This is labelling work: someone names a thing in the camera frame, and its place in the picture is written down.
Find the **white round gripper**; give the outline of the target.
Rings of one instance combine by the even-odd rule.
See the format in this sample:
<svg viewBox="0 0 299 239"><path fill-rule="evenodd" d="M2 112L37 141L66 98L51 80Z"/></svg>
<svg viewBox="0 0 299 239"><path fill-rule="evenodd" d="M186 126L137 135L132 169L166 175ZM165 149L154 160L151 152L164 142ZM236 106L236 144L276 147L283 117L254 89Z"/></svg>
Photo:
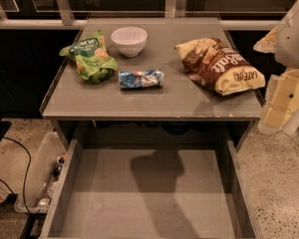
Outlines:
<svg viewBox="0 0 299 239"><path fill-rule="evenodd" d="M299 0L253 50L275 53L275 60L288 68L281 76L272 75L267 84L258 129L266 134L280 130L294 133L299 127Z"/></svg>

